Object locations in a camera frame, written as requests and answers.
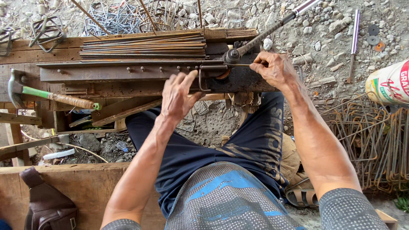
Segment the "cutting disc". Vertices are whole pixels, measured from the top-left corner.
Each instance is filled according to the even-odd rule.
[[[385,43],[383,41],[379,41],[379,43],[373,47],[376,52],[382,52],[385,49]]]
[[[368,33],[369,35],[378,35],[379,33],[379,27],[377,25],[372,25],[368,28]]]
[[[377,45],[379,43],[379,38],[377,36],[369,36],[366,41],[371,45]]]

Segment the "white bucket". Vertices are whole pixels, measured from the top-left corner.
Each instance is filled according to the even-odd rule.
[[[369,75],[365,83],[368,97],[384,104],[409,104],[409,59],[382,68]]]

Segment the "hand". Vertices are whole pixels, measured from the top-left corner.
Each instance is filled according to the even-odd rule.
[[[204,92],[197,92],[188,97],[189,88],[197,75],[197,70],[191,71],[188,75],[181,72],[177,76],[172,74],[165,82],[161,115],[174,122],[175,126],[187,115],[193,105],[206,95]]]
[[[260,74],[271,86],[283,91],[289,84],[298,81],[297,72],[286,54],[261,52],[250,68]]]

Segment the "hammer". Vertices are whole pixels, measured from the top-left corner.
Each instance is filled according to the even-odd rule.
[[[26,105],[21,100],[21,94],[29,94],[38,97],[50,99],[52,101],[59,101],[72,106],[86,109],[100,110],[99,103],[94,103],[90,100],[72,97],[63,94],[57,94],[42,90],[37,90],[28,86],[24,86],[22,83],[22,77],[25,77],[25,72],[20,70],[11,69],[11,76],[9,80],[9,97],[14,107],[17,109],[27,109]]]

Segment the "sandal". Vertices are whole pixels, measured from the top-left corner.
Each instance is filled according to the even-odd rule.
[[[296,207],[318,207],[319,205],[313,189],[290,189],[285,196]]]

